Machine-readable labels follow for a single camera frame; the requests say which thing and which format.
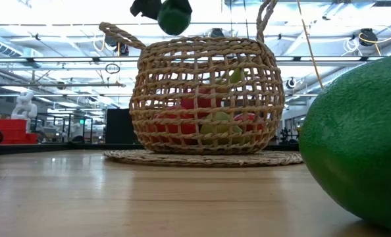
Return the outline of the medium green lime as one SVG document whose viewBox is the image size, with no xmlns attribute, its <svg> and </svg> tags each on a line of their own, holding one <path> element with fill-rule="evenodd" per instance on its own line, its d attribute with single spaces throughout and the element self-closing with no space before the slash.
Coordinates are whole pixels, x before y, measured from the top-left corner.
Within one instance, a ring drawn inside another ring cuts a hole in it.
<svg viewBox="0 0 391 237">
<path fill-rule="evenodd" d="M 165 0 L 160 8 L 157 22 L 168 35 L 180 35 L 191 22 L 191 15 L 181 11 L 178 0 Z"/>
</svg>

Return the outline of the pink dragon fruit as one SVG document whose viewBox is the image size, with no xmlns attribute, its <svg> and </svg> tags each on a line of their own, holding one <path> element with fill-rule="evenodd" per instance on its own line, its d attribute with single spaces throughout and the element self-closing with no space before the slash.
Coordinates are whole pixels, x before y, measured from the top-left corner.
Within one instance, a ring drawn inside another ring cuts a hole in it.
<svg viewBox="0 0 391 237">
<path fill-rule="evenodd" d="M 240 69 L 239 68 L 235 69 L 233 71 L 233 73 L 229 76 L 229 79 L 230 79 L 230 83 L 238 83 L 241 80 L 241 78 L 240 78 Z M 216 78 L 215 79 L 215 83 L 217 85 L 227 84 L 226 74 L 223 74 L 220 78 Z M 217 88 L 215 91 L 217 93 L 227 93 L 228 89 L 226 89 L 226 88 Z M 210 92 L 211 92 L 211 90 L 207 89 L 206 87 L 201 86 L 199 88 L 199 93 L 201 93 L 201 94 L 209 94 Z M 211 107 L 211 99 L 198 97 L 196 99 L 196 101 L 197 101 L 198 107 L 202 107 L 202 108 Z M 221 98 L 217 97 L 215 99 L 215 102 L 216 102 L 216 107 L 220 107 L 221 106 Z M 185 109 L 193 109 L 194 108 L 194 99 L 191 99 L 191 98 L 188 98 L 188 97 L 186 97 L 184 99 L 181 99 L 180 106 L 185 108 Z"/>
</svg>

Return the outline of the red apple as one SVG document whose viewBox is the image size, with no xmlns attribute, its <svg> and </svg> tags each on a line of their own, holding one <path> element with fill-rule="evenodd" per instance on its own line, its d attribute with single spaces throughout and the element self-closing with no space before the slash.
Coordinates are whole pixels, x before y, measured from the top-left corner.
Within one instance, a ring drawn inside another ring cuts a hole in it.
<svg viewBox="0 0 391 237">
<path fill-rule="evenodd" d="M 187 113 L 184 113 L 184 114 L 181 114 L 179 115 L 179 117 L 181 119 L 194 119 L 194 116 L 193 114 L 187 114 Z M 176 115 L 174 114 L 165 114 L 165 115 L 159 115 L 159 114 L 155 114 L 153 116 L 153 119 L 164 119 L 164 118 L 167 118 L 167 119 L 175 119 L 177 118 Z M 178 133 L 178 125 L 177 124 L 168 124 L 168 125 L 164 125 L 164 124 L 159 124 L 159 123 L 155 123 L 155 124 L 150 124 L 149 125 L 149 132 L 165 132 L 166 131 L 166 127 L 168 128 L 169 130 L 169 134 L 177 134 Z M 196 133 L 196 126 L 195 124 L 192 124 L 192 123 L 183 123 L 180 125 L 181 127 L 181 133 L 182 134 L 194 134 Z M 153 138 L 153 141 L 154 142 L 159 142 L 159 140 L 161 140 L 162 142 L 165 142 L 165 143 L 169 143 L 169 139 L 167 137 L 164 137 L 164 136 L 152 136 Z M 186 145 L 196 145 L 197 144 L 197 140 L 193 140 L 193 139 L 184 139 L 184 143 Z"/>
</svg>

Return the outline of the green pear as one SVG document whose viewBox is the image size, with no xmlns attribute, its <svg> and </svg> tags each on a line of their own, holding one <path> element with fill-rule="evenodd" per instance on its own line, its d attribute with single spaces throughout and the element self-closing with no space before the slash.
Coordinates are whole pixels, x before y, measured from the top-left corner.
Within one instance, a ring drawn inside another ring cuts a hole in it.
<svg viewBox="0 0 391 237">
<path fill-rule="evenodd" d="M 204 119 L 212 121 L 212 118 L 213 118 L 213 114 L 209 114 Z M 229 122 L 230 116 L 229 116 L 229 114 L 224 113 L 224 112 L 217 112 L 215 114 L 215 120 L 216 121 L 218 121 L 218 120 L 225 120 L 225 121 Z M 229 129 L 230 125 L 209 125 L 209 124 L 203 124 L 203 125 L 201 125 L 200 133 L 201 134 L 212 133 L 214 127 L 217 128 L 217 133 L 224 133 L 224 132 L 228 132 L 228 129 Z M 243 132 L 243 130 L 239 126 L 237 126 L 237 125 L 232 125 L 232 131 L 233 131 L 234 134 Z M 201 140 L 201 141 L 202 141 L 203 145 L 212 145 L 213 144 L 213 140 L 211 140 L 211 139 L 204 139 L 204 140 Z M 235 138 L 232 139 L 232 144 L 238 144 L 241 141 L 244 141 L 243 137 L 235 137 Z M 228 142 L 229 142 L 228 138 L 219 138 L 219 140 L 218 140 L 218 144 L 219 145 L 225 145 L 225 144 L 228 144 Z"/>
</svg>

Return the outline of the red tomato with green calyx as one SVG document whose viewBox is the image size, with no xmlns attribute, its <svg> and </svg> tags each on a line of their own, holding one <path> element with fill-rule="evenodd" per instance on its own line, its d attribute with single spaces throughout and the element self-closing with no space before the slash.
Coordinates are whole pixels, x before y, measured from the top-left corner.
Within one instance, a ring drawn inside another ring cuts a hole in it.
<svg viewBox="0 0 391 237">
<path fill-rule="evenodd" d="M 236 115 L 234 117 L 234 120 L 235 121 L 239 121 L 239 120 L 243 120 L 243 118 L 244 118 L 244 114 L 241 113 L 239 115 Z M 248 113 L 246 120 L 254 121 L 255 120 L 255 114 L 254 113 Z M 262 117 L 259 117 L 258 121 L 259 121 L 259 123 L 257 124 L 257 131 L 262 131 L 263 127 L 264 127 L 264 119 Z M 247 124 L 246 125 L 246 132 L 254 131 L 254 127 L 255 126 L 253 124 Z M 263 135 L 256 135 L 256 137 L 255 137 L 256 141 L 262 140 L 262 139 L 263 139 Z"/>
</svg>

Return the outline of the black cabinet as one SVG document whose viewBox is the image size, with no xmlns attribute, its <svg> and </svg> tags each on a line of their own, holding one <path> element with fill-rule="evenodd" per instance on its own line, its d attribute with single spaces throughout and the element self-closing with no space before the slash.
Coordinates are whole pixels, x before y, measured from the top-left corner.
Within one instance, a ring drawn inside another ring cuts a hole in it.
<svg viewBox="0 0 391 237">
<path fill-rule="evenodd" d="M 107 110 L 105 141 L 107 144 L 138 143 L 129 109 Z"/>
</svg>

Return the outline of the round woven placemat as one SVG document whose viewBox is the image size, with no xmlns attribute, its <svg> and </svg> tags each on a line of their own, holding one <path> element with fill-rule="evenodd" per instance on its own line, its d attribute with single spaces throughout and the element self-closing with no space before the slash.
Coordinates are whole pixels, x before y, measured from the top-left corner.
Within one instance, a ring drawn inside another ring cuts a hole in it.
<svg viewBox="0 0 391 237">
<path fill-rule="evenodd" d="M 303 162 L 299 153 L 289 151 L 260 151 L 249 155 L 179 155 L 147 150 L 116 150 L 104 151 L 103 156 L 117 163 L 161 167 L 274 167 Z"/>
</svg>

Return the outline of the white robot figure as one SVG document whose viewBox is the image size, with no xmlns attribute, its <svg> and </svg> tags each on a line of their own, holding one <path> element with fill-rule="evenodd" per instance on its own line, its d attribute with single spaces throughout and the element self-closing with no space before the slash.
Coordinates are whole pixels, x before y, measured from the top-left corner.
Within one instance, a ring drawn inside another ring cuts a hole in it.
<svg viewBox="0 0 391 237">
<path fill-rule="evenodd" d="M 38 107 L 32 103 L 33 92 L 21 92 L 16 98 L 16 106 L 11 113 L 11 119 L 26 120 L 26 131 L 30 131 L 30 122 L 38 114 Z"/>
</svg>

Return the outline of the red storage bins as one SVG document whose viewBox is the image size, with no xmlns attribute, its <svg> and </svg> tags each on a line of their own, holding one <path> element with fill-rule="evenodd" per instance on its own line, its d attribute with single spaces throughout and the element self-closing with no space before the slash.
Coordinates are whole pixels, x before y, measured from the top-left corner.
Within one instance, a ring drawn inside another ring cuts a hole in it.
<svg viewBox="0 0 391 237">
<path fill-rule="evenodd" d="M 0 119 L 0 131 L 3 134 L 2 144 L 37 144 L 37 134 L 26 129 L 27 120 Z"/>
</svg>

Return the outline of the large green lime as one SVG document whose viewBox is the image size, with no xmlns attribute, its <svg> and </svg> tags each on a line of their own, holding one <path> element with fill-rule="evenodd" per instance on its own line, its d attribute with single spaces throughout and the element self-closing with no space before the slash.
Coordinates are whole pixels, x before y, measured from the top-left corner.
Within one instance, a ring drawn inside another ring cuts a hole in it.
<svg viewBox="0 0 391 237">
<path fill-rule="evenodd" d="M 342 208 L 391 230 L 391 56 L 337 77 L 299 137 L 313 178 Z"/>
</svg>

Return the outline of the long ceiling light rail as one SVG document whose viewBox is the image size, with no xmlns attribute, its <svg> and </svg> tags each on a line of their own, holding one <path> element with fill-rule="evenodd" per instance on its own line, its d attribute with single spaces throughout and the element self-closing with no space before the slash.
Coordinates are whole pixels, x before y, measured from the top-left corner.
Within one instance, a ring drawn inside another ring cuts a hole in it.
<svg viewBox="0 0 391 237">
<path fill-rule="evenodd" d="M 318 62 L 369 62 L 383 59 L 387 56 L 349 56 L 349 57 L 331 57 L 320 56 L 315 57 Z M 96 63 L 96 62 L 137 62 L 139 57 L 0 57 L 0 63 Z M 312 62 L 311 57 L 306 56 L 277 56 L 276 61 L 279 62 Z M 190 59 L 173 59 L 173 61 L 190 62 Z M 198 62 L 207 62 L 208 57 L 200 57 Z"/>
</svg>

